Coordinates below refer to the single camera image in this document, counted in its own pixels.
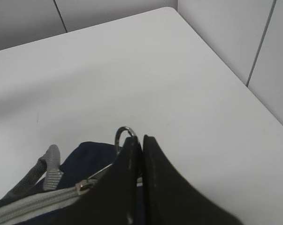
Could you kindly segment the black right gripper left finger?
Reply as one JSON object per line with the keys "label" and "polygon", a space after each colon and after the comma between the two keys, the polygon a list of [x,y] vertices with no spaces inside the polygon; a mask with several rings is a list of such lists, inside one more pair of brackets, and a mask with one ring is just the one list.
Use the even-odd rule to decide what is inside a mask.
{"label": "black right gripper left finger", "polygon": [[141,147],[126,138],[105,175],[74,204],[25,221],[26,225],[141,225],[142,188],[137,187]]}

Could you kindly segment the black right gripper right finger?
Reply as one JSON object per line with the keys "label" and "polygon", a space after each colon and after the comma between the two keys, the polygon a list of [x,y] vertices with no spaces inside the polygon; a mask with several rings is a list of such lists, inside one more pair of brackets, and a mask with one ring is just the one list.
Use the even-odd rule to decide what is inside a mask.
{"label": "black right gripper right finger", "polygon": [[143,187],[148,225],[240,225],[195,189],[171,164],[153,136],[143,139]]}

